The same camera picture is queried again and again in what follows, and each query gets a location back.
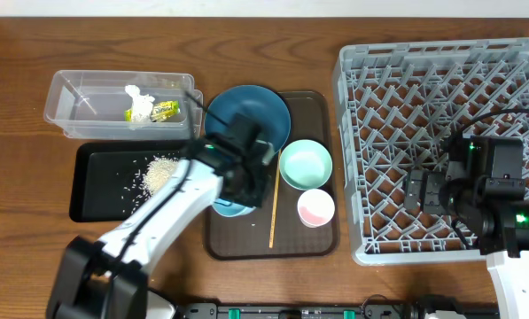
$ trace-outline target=dish rack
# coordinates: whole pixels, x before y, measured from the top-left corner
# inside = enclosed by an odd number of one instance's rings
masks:
[[[445,169],[440,140],[473,117],[529,109],[529,38],[350,45],[332,81],[354,260],[482,260],[461,244],[451,217],[407,212],[401,184],[412,167]],[[529,115],[499,115],[464,135],[521,138],[529,200]],[[473,244],[476,236],[461,231]]]

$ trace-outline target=mint green bowl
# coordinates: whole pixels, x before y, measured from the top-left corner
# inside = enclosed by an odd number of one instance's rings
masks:
[[[280,174],[297,190],[307,191],[323,186],[332,170],[329,151],[316,141],[295,141],[282,150]]]

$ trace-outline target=white bowl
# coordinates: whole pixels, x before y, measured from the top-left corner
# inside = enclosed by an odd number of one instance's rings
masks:
[[[309,228],[323,226],[335,214],[335,202],[331,195],[322,190],[309,190],[298,199],[298,215]]]

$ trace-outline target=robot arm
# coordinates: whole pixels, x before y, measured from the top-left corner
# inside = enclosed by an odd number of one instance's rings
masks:
[[[501,319],[529,319],[529,201],[520,140],[473,136],[453,144],[446,172],[413,170],[404,206],[452,215],[478,236]]]
[[[105,243],[104,253],[112,256],[121,253],[130,233],[154,207],[162,203],[175,189],[185,175],[188,165],[190,165],[189,160],[180,160],[178,168],[166,185],[140,206],[125,222],[99,239],[100,242]],[[135,243],[124,254],[121,261],[124,263],[138,261],[142,265],[142,271],[150,275],[161,256],[191,220],[219,198],[221,187],[222,177],[216,175],[212,167],[193,159],[191,172],[181,191],[178,191],[145,224],[136,236]]]
[[[69,244],[46,318],[173,317],[173,306],[148,289],[163,253],[217,198],[261,206],[266,195],[272,145],[259,140],[260,126],[241,114],[227,126],[224,134],[190,142],[170,181],[119,227],[95,243],[77,237]]]

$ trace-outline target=green light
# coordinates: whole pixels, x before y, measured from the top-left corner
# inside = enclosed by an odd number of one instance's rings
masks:
[[[527,221],[528,219],[526,218],[526,216],[522,215],[522,214],[517,214],[516,215],[516,222],[525,222]]]

